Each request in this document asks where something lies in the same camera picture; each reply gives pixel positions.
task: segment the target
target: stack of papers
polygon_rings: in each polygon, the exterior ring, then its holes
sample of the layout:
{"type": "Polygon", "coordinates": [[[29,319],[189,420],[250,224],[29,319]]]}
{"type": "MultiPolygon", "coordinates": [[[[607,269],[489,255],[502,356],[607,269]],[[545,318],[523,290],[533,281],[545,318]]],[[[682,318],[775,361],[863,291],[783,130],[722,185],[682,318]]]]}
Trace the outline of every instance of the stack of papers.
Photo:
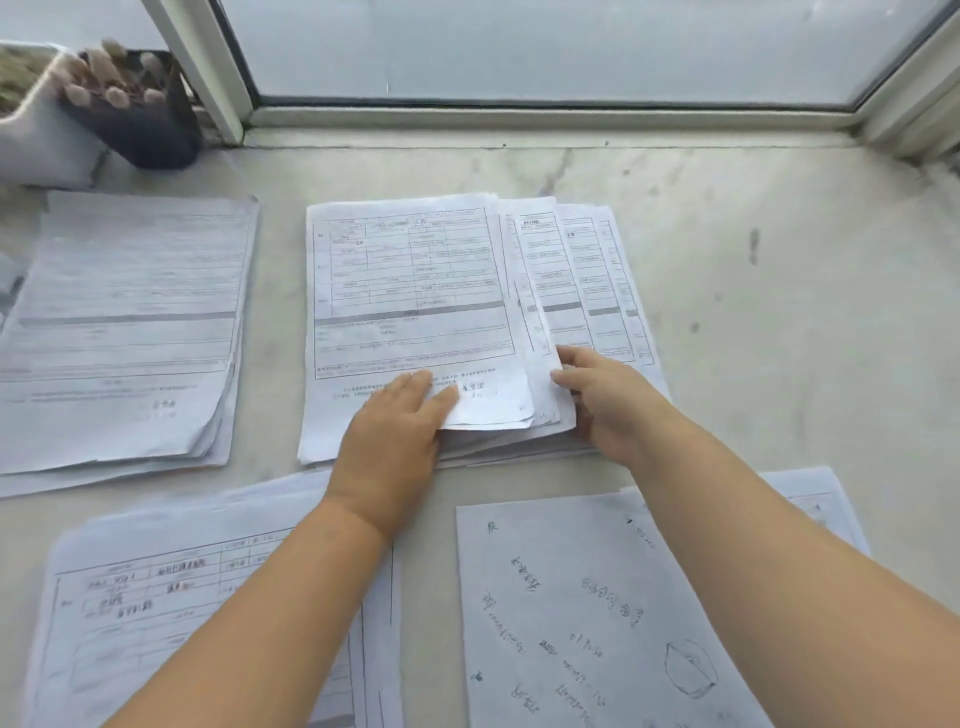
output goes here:
{"type": "Polygon", "coordinates": [[[49,207],[0,334],[0,497],[225,465],[256,201],[49,207]]]}
{"type": "MultiPolygon", "coordinates": [[[[320,501],[328,473],[90,522],[54,546],[24,692],[25,728],[98,728],[320,501]]],[[[402,728],[399,564],[388,554],[311,716],[402,728]]]]}
{"type": "MultiPolygon", "coordinates": [[[[765,477],[866,552],[829,469],[765,477]]],[[[770,728],[636,488],[460,507],[457,543],[472,728],[770,728]]]]}
{"type": "Polygon", "coordinates": [[[461,397],[442,466],[588,451],[550,379],[557,344],[591,347],[664,394],[608,207],[453,195],[307,209],[306,402],[300,462],[333,460],[350,419],[398,374],[461,397]]]}

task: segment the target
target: handwritten note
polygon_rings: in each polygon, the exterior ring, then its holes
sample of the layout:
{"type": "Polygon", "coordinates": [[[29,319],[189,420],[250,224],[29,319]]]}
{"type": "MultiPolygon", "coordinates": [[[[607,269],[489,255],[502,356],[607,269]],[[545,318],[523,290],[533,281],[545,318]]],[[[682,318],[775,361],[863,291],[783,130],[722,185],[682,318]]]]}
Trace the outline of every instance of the handwritten note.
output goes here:
{"type": "Polygon", "coordinates": [[[471,728],[770,722],[638,491],[457,509],[471,728]]]}

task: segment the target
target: hand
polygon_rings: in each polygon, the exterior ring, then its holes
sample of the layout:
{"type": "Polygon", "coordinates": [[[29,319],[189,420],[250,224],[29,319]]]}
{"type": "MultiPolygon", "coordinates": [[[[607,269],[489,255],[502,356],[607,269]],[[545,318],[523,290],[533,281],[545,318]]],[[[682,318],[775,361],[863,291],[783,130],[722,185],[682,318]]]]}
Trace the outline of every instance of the hand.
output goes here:
{"type": "Polygon", "coordinates": [[[353,417],[326,497],[392,541],[420,508],[437,462],[437,430],[457,403],[457,387],[424,402],[430,372],[402,374],[353,417]]]}
{"type": "Polygon", "coordinates": [[[614,462],[635,471],[644,457],[646,425],[679,414],[640,372],[593,349],[557,347],[569,369],[551,372],[574,393],[577,433],[614,462]]]}

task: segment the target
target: window frame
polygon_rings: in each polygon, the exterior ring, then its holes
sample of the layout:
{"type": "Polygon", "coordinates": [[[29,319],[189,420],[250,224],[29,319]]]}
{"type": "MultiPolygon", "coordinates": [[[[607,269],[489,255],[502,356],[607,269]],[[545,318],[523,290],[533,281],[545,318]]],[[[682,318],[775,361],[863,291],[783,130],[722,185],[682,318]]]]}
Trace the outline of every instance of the window frame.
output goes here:
{"type": "MultiPolygon", "coordinates": [[[[142,0],[183,66],[228,145],[243,143],[257,127],[453,130],[680,130],[835,131],[863,136],[896,149],[895,140],[932,109],[924,133],[913,131],[911,149],[930,129],[960,119],[960,0],[953,0],[927,32],[891,63],[887,72],[849,108],[724,108],[636,105],[604,108],[578,105],[480,106],[469,103],[261,97],[242,49],[218,0],[142,0]],[[274,106],[276,102],[289,102],[274,106]]],[[[950,134],[960,142],[960,133],[950,134]]],[[[942,137],[931,142],[941,149],[942,137]]]]}

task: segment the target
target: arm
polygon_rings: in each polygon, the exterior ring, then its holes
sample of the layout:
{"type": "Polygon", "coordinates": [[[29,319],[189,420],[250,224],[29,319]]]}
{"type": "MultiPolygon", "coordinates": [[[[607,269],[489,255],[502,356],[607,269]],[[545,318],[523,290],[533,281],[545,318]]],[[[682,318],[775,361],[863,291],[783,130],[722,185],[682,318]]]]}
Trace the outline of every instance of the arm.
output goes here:
{"type": "Polygon", "coordinates": [[[401,375],[356,415],[320,505],[105,728],[299,728],[387,545],[420,506],[456,388],[401,375]]]}
{"type": "Polygon", "coordinates": [[[631,470],[776,725],[958,724],[956,615],[817,525],[633,369],[559,350],[581,434],[631,470]]]}

